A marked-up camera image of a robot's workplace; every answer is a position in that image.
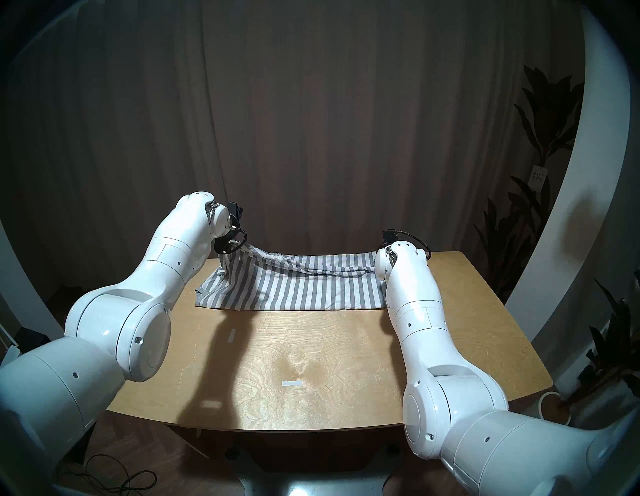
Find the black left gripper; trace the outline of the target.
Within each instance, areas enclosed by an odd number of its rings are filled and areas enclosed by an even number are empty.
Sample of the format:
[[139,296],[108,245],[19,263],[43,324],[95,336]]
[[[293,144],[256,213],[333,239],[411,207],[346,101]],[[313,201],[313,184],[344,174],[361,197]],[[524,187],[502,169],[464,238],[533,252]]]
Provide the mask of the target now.
[[227,232],[214,241],[214,250],[218,255],[230,255],[247,243],[247,232],[241,227],[243,208],[229,201],[227,204],[230,226]]

